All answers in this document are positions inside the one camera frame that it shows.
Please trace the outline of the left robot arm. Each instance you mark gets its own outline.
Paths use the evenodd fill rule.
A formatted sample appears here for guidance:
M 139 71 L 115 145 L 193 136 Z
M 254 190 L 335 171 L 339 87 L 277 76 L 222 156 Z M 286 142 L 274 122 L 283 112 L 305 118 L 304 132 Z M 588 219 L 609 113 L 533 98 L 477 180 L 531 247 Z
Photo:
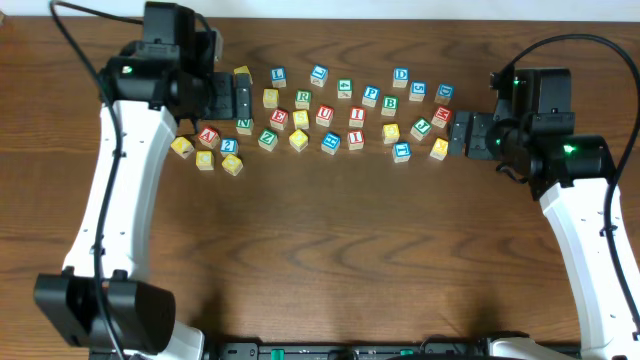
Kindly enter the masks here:
M 194 10 L 147 2 L 143 36 L 101 70 L 100 147 L 81 227 L 37 307 L 93 359 L 201 359 L 204 333 L 179 322 L 174 295 L 149 283 L 152 213 L 182 120 L 248 120 L 250 78 L 215 70 L 223 39 Z

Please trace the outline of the green N block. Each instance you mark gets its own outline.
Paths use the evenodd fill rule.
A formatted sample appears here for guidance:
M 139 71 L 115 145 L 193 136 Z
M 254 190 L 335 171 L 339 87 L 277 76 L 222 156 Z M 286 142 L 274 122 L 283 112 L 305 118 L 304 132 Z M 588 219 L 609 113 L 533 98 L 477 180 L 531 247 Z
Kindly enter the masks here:
M 251 135 L 254 129 L 254 121 L 252 119 L 238 119 L 236 121 L 236 130 L 241 135 Z

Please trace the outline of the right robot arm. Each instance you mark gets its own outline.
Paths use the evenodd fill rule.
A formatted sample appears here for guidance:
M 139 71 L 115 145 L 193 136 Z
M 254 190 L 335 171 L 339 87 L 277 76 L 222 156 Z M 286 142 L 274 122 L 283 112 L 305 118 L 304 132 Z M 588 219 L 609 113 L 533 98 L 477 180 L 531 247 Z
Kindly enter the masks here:
M 529 186 L 559 244 L 580 325 L 584 359 L 639 356 L 639 266 L 614 184 L 614 162 L 599 135 L 577 135 L 566 68 L 491 76 L 494 112 L 459 111 L 448 152 L 498 162 Z

